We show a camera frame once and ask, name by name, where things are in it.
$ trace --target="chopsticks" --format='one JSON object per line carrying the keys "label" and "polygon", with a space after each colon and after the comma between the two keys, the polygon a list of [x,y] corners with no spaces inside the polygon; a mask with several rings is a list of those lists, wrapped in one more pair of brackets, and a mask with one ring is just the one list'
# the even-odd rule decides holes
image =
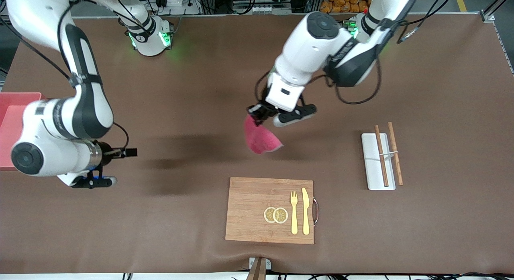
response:
{"label": "chopsticks", "polygon": [[393,150],[394,153],[394,166],[396,170],[396,177],[398,179],[398,184],[400,186],[404,185],[404,180],[402,179],[402,170],[400,169],[400,158],[398,157],[398,149],[396,147],[396,139],[394,138],[394,130],[393,130],[393,123],[388,122],[387,123],[389,127],[389,136],[391,137],[391,150]]}
{"label": "chopsticks", "polygon": [[384,155],[386,154],[393,154],[394,159],[394,165],[395,165],[395,172],[396,177],[398,179],[398,184],[400,186],[404,185],[404,180],[402,178],[402,170],[400,169],[400,158],[398,157],[398,148],[396,146],[396,138],[394,136],[394,130],[393,130],[393,123],[388,122],[387,123],[389,128],[389,136],[391,137],[391,151],[384,153],[382,148],[382,140],[380,139],[380,130],[378,129],[378,125],[375,125],[375,136],[377,137],[377,145],[378,145],[378,155],[380,157],[380,167],[382,168],[382,177],[384,181],[384,187],[389,186],[388,178],[387,178],[387,169],[386,169],[386,160],[384,158]]}
{"label": "chopsticks", "polygon": [[378,130],[378,125],[375,125],[375,135],[377,137],[378,144],[378,155],[380,157],[380,166],[382,167],[382,177],[384,179],[384,187],[389,186],[389,182],[387,180],[387,172],[386,172],[386,162],[384,159],[384,151],[382,149],[382,140],[380,139],[380,130]]}

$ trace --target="wooden chopstick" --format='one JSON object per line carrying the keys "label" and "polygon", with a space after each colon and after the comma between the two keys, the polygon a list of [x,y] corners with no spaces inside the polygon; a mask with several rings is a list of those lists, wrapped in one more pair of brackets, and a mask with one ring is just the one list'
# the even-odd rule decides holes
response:
{"label": "wooden chopstick", "polygon": [[389,182],[387,180],[387,174],[386,174],[386,162],[384,160],[383,150],[382,150],[382,141],[380,140],[380,130],[378,130],[378,125],[375,126],[375,135],[377,137],[377,144],[378,144],[378,154],[380,157],[380,166],[382,167],[382,176],[384,179],[384,187],[389,186]]}
{"label": "wooden chopstick", "polygon": [[266,280],[266,260],[255,258],[246,280]]}
{"label": "wooden chopstick", "polygon": [[[389,136],[391,137],[391,149],[392,151],[398,151],[396,147],[396,139],[394,137],[393,123],[387,123],[389,127]],[[404,185],[404,180],[402,179],[402,170],[400,170],[400,158],[398,157],[398,153],[394,153],[394,165],[396,170],[396,177],[398,178],[398,183],[400,186]]]}

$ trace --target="black cable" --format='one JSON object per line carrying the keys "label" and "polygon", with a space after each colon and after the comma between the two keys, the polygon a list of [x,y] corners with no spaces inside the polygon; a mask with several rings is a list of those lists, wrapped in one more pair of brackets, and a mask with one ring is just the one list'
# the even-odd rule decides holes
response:
{"label": "black cable", "polygon": [[378,58],[378,46],[375,47],[375,56],[377,58],[377,63],[376,63],[376,66],[377,66],[377,86],[375,88],[375,91],[373,91],[373,93],[368,98],[366,98],[364,100],[361,100],[361,101],[347,101],[347,100],[345,100],[345,99],[343,99],[341,97],[341,94],[339,93],[339,87],[335,86],[334,89],[336,90],[336,96],[337,96],[337,98],[341,102],[343,102],[345,104],[353,104],[353,105],[355,105],[355,104],[363,104],[365,102],[370,101],[371,99],[373,99],[373,97],[375,97],[377,95],[378,91],[380,90],[380,85],[382,84],[382,68],[380,66],[380,59]]}
{"label": "black cable", "polygon": [[253,7],[255,7],[255,0],[253,0],[253,2],[252,2],[252,0],[248,0],[248,4],[249,4],[249,5],[248,5],[248,8],[247,8],[243,13],[237,13],[236,11],[234,11],[234,10],[229,6],[229,2],[225,0],[225,6],[226,6],[226,9],[227,9],[228,11],[230,11],[232,14],[237,14],[237,15],[244,15],[244,14],[246,14],[246,13],[250,12],[250,11],[253,9]]}
{"label": "black cable", "polygon": [[64,10],[61,17],[59,18],[59,22],[57,23],[57,45],[59,46],[59,52],[61,53],[61,57],[63,58],[64,64],[66,64],[66,68],[68,68],[68,70],[70,70],[70,68],[69,68],[68,60],[66,60],[66,56],[64,55],[63,44],[62,44],[62,39],[61,39],[61,25],[62,25],[62,22],[64,20],[64,17],[66,16],[66,14],[73,8],[74,5],[77,5],[79,2],[82,2],[82,0],[77,0],[75,2],[71,2],[69,4],[68,8],[66,8],[66,10]]}
{"label": "black cable", "polygon": [[[91,2],[91,3],[95,4],[95,5],[97,5],[97,2],[92,1],[92,0],[82,0],[82,1],[83,1],[83,2]],[[125,19],[129,20],[129,21],[130,21],[130,22],[132,22],[134,25],[136,25],[136,26],[140,27],[141,29],[143,29],[143,31],[145,31],[148,35],[150,35],[149,31],[147,31],[146,29],[144,29],[143,27],[141,27],[141,25],[140,25],[138,22],[136,22],[136,21],[132,20],[131,18],[129,18],[129,17],[127,17],[127,16],[125,16],[125,15],[123,15],[123,14],[121,14],[121,13],[118,13],[118,12],[116,12],[116,11],[114,11],[114,10],[112,10],[112,12],[113,12],[114,14],[118,15],[118,16],[121,16],[121,17],[123,17],[123,18],[125,18]]]}
{"label": "black cable", "polygon": [[453,280],[453,279],[460,278],[462,276],[466,276],[466,274],[461,274],[461,275],[457,275],[457,276],[449,275],[448,276],[449,278],[444,277],[444,275],[426,275],[426,276],[428,278],[434,279],[434,280],[449,280],[449,279]]}
{"label": "black cable", "polygon": [[[133,23],[136,24],[137,26],[139,26],[143,31],[145,31],[145,33],[149,36],[151,35],[150,32],[145,29],[145,27],[141,24],[141,22],[139,22],[139,20],[134,16],[132,15],[132,13],[130,13],[130,11],[127,9],[127,7],[125,7],[125,5],[123,5],[123,3],[121,2],[121,0],[118,0],[118,2],[120,3],[120,5],[123,7],[123,9],[125,9],[125,11],[127,11],[127,13],[132,17],[133,19]],[[113,11],[115,14],[117,15],[121,15],[120,13],[116,12],[116,11]]]}
{"label": "black cable", "polygon": [[127,146],[129,146],[129,133],[127,132],[127,130],[125,128],[123,128],[123,126],[117,124],[116,122],[113,122],[112,124],[119,127],[119,129],[121,129],[125,133],[126,141],[125,141],[125,145],[123,146],[123,148],[126,148]]}
{"label": "black cable", "polygon": [[[121,278],[121,280],[125,280],[125,275],[126,275],[126,274],[127,274],[127,273],[123,273],[123,277]],[[128,277],[127,277],[127,279],[126,279],[126,280],[131,280],[131,279],[132,279],[132,275],[133,275],[133,274],[134,274],[134,273],[129,273],[129,274],[128,274]]]}
{"label": "black cable", "polygon": [[194,4],[198,8],[198,12],[200,12],[200,6],[198,5],[198,3],[199,3],[198,0],[194,0]]}
{"label": "black cable", "polygon": [[2,9],[0,10],[0,13],[2,13],[5,10],[5,7],[7,6],[7,0],[2,0]]}
{"label": "black cable", "polygon": [[[444,5],[446,5],[446,3],[448,3],[448,1],[450,1],[450,0],[445,0],[437,9],[435,9],[435,11],[433,11],[431,13],[432,9],[435,7],[437,2],[439,2],[439,0],[435,0],[434,3],[432,4],[432,6],[430,6],[428,12],[426,12],[426,14],[424,15],[423,18],[418,19],[418,20],[414,20],[412,22],[408,22],[407,20],[403,20],[402,22],[400,22],[400,25],[404,26],[404,29],[403,29],[402,33],[400,34],[400,37],[396,41],[396,44],[400,44],[400,43],[404,42],[407,38],[409,38],[413,33],[415,33],[422,26],[422,24],[424,23],[424,21],[427,18],[429,18],[433,14],[437,13],[437,11],[439,11],[442,7],[444,7]],[[409,25],[415,24],[417,22],[420,22],[420,23],[412,31],[410,31],[406,36],[404,36],[404,34],[407,31],[407,27]]]}
{"label": "black cable", "polygon": [[210,13],[210,14],[212,14],[212,12],[213,12],[213,11],[216,11],[215,9],[212,9],[212,8],[207,7],[207,6],[202,2],[202,0],[196,0],[196,1],[198,1],[198,3],[200,3],[200,5],[201,5],[202,7],[204,7],[205,9],[207,9],[207,10],[209,11],[209,13]]}
{"label": "black cable", "polygon": [[148,5],[150,5],[150,9],[152,9],[152,14],[157,15],[156,11],[154,10],[154,7],[152,7],[152,3],[150,3],[150,0],[147,0]]}
{"label": "black cable", "polygon": [[310,81],[309,81],[307,84],[311,84],[311,83],[313,83],[314,81],[316,81],[316,80],[318,80],[318,79],[320,79],[320,78],[323,78],[323,77],[327,77],[327,75],[326,75],[326,74],[318,75],[318,76],[316,76],[316,77],[314,77],[314,78],[310,79]]}
{"label": "black cable", "polygon": [[0,16],[0,22],[2,22],[2,24],[4,24],[7,27],[7,29],[9,29],[9,31],[11,31],[18,38],[20,38],[21,42],[25,46],[29,47],[30,50],[34,51],[36,54],[41,56],[41,58],[45,59],[46,62],[48,62],[50,65],[52,65],[55,69],[57,69],[57,71],[59,71],[64,77],[66,77],[67,80],[69,80],[69,76],[66,74],[66,72],[64,72],[64,70],[62,70],[59,66],[57,66],[57,64],[55,64],[52,60],[50,60],[48,57],[46,57],[39,50],[34,48],[34,46],[32,46],[29,42],[27,42],[25,39],[23,39],[23,37],[12,26],[7,25],[7,23],[4,21],[4,19],[2,19],[1,16]]}
{"label": "black cable", "polygon": [[338,275],[329,275],[334,280],[348,280],[348,275],[338,274]]}
{"label": "black cable", "polygon": [[266,78],[266,76],[268,76],[268,74],[271,72],[271,69],[268,70],[268,72],[264,73],[264,75],[262,75],[261,78],[259,78],[259,80],[257,80],[257,83],[255,84],[255,88],[253,90],[253,95],[255,95],[255,99],[257,100],[257,102],[261,102],[261,99],[259,99],[259,86],[261,85],[261,81]]}
{"label": "black cable", "polygon": [[[435,6],[435,4],[437,4],[437,1],[439,1],[439,0],[435,0],[434,4],[432,4],[432,7],[430,7],[430,9],[432,9],[432,8]],[[437,9],[435,9],[435,11],[433,11],[433,12],[432,12],[432,13],[430,13],[428,16],[426,16],[426,18],[429,18],[429,17],[431,17],[433,14],[437,13],[440,9],[442,9],[442,7],[444,7],[444,5],[446,5],[446,3],[448,3],[448,1],[450,1],[450,0],[445,0],[445,1],[444,1],[444,2],[439,6],[439,7],[437,7]],[[421,18],[421,19],[418,19],[418,20],[414,20],[414,21],[412,21],[412,22],[409,22],[409,25],[411,25],[411,24],[415,24],[415,23],[417,23],[417,22],[421,22],[423,19],[424,19],[424,18]]]}

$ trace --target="cutting board handle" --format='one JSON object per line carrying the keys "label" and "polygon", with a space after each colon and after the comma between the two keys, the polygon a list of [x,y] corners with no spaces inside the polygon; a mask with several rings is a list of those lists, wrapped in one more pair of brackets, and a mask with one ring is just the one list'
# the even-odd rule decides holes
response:
{"label": "cutting board handle", "polygon": [[318,205],[318,201],[316,201],[316,198],[314,196],[312,197],[312,203],[314,203],[314,205],[316,206],[316,214],[314,214],[314,209],[312,209],[312,219],[314,219],[314,215],[316,215],[314,224],[312,226],[316,227],[316,223],[318,222],[318,219],[320,217],[320,207]]}

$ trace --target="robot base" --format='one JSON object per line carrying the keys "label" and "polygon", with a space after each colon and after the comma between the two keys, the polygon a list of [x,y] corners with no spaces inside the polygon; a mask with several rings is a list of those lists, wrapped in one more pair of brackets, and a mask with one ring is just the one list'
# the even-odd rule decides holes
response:
{"label": "robot base", "polygon": [[159,16],[152,16],[157,26],[152,35],[148,37],[146,42],[138,42],[129,34],[132,40],[134,50],[139,51],[145,56],[155,56],[162,53],[164,50],[171,50],[173,33],[175,31],[174,25]]}

